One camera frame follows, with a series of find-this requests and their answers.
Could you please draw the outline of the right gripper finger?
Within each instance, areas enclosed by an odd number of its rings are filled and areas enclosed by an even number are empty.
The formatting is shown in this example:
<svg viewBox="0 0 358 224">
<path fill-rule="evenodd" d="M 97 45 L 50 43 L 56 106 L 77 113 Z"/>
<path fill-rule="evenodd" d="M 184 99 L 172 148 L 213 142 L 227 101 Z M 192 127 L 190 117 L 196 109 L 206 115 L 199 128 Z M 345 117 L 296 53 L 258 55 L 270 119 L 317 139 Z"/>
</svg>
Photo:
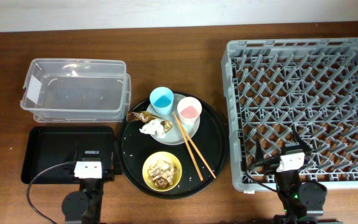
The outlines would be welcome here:
<svg viewBox="0 0 358 224">
<path fill-rule="evenodd" d="M 264 160 L 264 153 L 263 153 L 263 150 L 262 150 L 262 147 L 260 145 L 260 141 L 259 139 L 256 139 L 255 140 L 255 163 L 258 163 L 260 161 L 263 161 Z"/>
<path fill-rule="evenodd" d="M 299 136 L 296 129 L 292 129 L 292 131 L 293 137 L 295 138 L 295 142 L 299 144 L 303 152 L 313 152 L 312 148 L 310 148 L 309 145 Z"/>
</svg>

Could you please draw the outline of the gold snack wrapper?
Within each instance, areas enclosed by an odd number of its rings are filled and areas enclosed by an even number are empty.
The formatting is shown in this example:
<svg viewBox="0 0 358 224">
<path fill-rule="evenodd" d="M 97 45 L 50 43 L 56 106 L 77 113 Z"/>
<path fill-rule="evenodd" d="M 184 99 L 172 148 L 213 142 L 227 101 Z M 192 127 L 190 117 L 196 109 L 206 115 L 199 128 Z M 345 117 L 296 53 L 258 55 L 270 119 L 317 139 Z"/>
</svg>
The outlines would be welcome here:
<svg viewBox="0 0 358 224">
<path fill-rule="evenodd" d="M 170 131 L 173 128 L 173 123 L 169 120 L 160 118 L 152 113 L 149 113 L 147 111 L 130 111 L 127 113 L 126 115 L 126 121 L 127 122 L 131 122 L 131 121 L 141 121 L 143 123 L 148 123 L 154 119 L 160 119 L 161 120 L 161 124 L 164 128 L 165 132 Z"/>
</svg>

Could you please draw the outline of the wooden chopstick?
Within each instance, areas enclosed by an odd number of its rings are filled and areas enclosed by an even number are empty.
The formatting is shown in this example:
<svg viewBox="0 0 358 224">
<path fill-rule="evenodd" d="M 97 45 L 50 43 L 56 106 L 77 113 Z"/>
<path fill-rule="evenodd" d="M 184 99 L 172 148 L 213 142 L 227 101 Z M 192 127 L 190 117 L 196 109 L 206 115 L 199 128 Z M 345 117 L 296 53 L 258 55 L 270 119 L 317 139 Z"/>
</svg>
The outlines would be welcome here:
<svg viewBox="0 0 358 224">
<path fill-rule="evenodd" d="M 191 160 L 192 160 L 192 162 L 193 162 L 193 165 L 194 165 L 194 167 L 195 167 L 195 169 L 196 169 L 196 172 L 197 172 L 197 174 L 198 174 L 198 177 L 200 178 L 200 181 L 204 181 L 204 178 L 203 178 L 203 176 L 202 176 L 202 174 L 201 174 L 201 171 L 200 171 L 200 169 L 199 169 L 199 167 L 198 167 L 198 164 L 197 164 L 197 162 L 196 162 L 196 160 L 195 160 L 194 154 L 192 153 L 191 147 L 190 147 L 190 145 L 189 145 L 189 143 L 188 143 L 188 138 L 187 138 L 187 136 L 186 136 L 185 129 L 184 129 L 184 127 L 181 125 L 181 122 L 180 122 L 180 120 L 177 118 L 176 114 L 174 113 L 173 115 L 174 115 L 175 121 L 176 121 L 176 123 L 177 123 L 177 125 L 178 125 L 178 127 L 179 127 L 179 129 L 180 129 L 182 138 L 183 138 L 184 143 L 185 143 L 185 146 L 186 146 L 186 148 L 187 148 L 187 150 L 188 150 L 188 152 L 189 152 L 189 155 L 190 155 L 190 157 L 191 157 Z"/>
<path fill-rule="evenodd" d="M 204 156 L 202 155 L 202 153 L 200 152 L 200 150 L 198 149 L 198 147 L 196 146 L 196 144 L 194 143 L 194 141 L 192 140 L 192 138 L 190 138 L 190 135 L 187 133 L 187 131 L 185 130 L 186 136 L 188 138 L 188 143 L 189 145 L 191 144 L 193 149 L 195 150 L 195 152 L 197 153 L 197 155 L 200 157 L 200 159 L 202 160 L 204 166 L 209 170 L 210 174 L 212 175 L 212 177 L 215 179 L 216 178 L 216 174 L 214 173 L 214 171 L 210 168 L 209 164 L 206 162 L 206 159 L 204 158 Z"/>
</svg>

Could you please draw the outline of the yellow bowl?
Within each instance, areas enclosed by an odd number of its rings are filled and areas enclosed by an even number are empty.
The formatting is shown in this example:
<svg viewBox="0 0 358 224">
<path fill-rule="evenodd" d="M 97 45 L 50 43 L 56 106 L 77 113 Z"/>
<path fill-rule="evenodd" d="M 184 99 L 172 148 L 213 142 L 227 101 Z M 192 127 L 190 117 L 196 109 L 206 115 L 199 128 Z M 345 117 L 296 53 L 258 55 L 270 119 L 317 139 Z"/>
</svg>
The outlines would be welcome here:
<svg viewBox="0 0 358 224">
<path fill-rule="evenodd" d="M 142 175 L 152 190 L 167 192 L 176 187 L 181 179 L 181 163 L 169 152 L 156 152 L 145 160 Z"/>
</svg>

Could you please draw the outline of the food scraps and rice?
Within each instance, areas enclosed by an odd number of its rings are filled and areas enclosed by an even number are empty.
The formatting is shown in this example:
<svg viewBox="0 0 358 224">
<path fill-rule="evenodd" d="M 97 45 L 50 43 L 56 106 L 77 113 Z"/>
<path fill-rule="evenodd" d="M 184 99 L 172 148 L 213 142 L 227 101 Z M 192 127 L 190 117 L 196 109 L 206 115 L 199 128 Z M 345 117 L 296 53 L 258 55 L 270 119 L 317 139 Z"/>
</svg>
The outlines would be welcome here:
<svg viewBox="0 0 358 224">
<path fill-rule="evenodd" d="M 159 159 L 154 164 L 149 165 L 147 174 L 148 179 L 154 183 L 156 188 L 167 189 L 173 186 L 175 174 L 178 171 L 178 167 L 171 161 Z"/>
</svg>

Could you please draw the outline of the white tissue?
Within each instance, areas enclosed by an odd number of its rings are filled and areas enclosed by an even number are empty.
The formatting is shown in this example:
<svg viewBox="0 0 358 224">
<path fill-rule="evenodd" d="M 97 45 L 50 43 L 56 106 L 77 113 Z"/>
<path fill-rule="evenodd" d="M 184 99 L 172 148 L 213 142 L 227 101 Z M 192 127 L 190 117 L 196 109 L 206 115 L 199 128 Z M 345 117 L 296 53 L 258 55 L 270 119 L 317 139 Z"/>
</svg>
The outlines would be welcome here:
<svg viewBox="0 0 358 224">
<path fill-rule="evenodd" d="M 165 138 L 166 132 L 163 125 L 162 119 L 153 119 L 148 123 L 144 124 L 139 131 L 143 134 L 150 134 L 158 138 Z"/>
</svg>

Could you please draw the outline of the light blue plastic cup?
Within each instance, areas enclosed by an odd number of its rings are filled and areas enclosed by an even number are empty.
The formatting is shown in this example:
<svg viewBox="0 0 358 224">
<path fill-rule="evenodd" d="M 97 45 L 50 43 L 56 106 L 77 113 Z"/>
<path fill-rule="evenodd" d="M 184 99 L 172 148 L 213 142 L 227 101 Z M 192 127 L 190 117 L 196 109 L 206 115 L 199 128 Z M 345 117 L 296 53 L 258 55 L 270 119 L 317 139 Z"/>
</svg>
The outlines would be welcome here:
<svg viewBox="0 0 358 224">
<path fill-rule="evenodd" d="M 154 110 L 160 115 L 168 115 L 172 112 L 174 95 L 167 87 L 155 88 L 150 96 L 150 103 Z"/>
</svg>

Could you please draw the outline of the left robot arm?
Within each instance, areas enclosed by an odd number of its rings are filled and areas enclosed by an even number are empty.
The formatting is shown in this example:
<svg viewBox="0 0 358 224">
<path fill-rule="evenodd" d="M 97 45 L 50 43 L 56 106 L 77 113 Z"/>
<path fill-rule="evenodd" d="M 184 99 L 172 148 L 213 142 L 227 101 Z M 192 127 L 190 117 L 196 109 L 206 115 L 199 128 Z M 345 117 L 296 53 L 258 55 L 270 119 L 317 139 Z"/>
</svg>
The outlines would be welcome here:
<svg viewBox="0 0 358 224">
<path fill-rule="evenodd" d="M 99 223 L 104 195 L 104 184 L 122 174 L 121 162 L 116 157 L 116 143 L 99 150 L 81 151 L 79 145 L 65 159 L 72 162 L 70 177 L 80 188 L 69 193 L 62 202 L 65 223 Z"/>
</svg>

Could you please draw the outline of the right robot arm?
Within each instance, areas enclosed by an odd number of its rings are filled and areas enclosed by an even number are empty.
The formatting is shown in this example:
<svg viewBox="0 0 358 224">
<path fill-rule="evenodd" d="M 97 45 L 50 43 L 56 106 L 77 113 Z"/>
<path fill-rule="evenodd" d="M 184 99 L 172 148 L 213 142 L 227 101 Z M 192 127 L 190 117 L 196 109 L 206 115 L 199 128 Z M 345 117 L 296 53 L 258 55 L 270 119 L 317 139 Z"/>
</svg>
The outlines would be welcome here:
<svg viewBox="0 0 358 224">
<path fill-rule="evenodd" d="M 301 181 L 299 172 L 306 167 L 312 148 L 292 129 L 294 141 L 282 146 L 281 153 L 265 158 L 260 141 L 255 141 L 255 161 L 247 168 L 261 167 L 265 175 L 275 177 L 276 188 L 261 182 L 260 186 L 277 193 L 284 208 L 283 215 L 275 215 L 274 224 L 319 223 L 323 205 L 328 194 L 327 188 L 315 180 Z"/>
</svg>

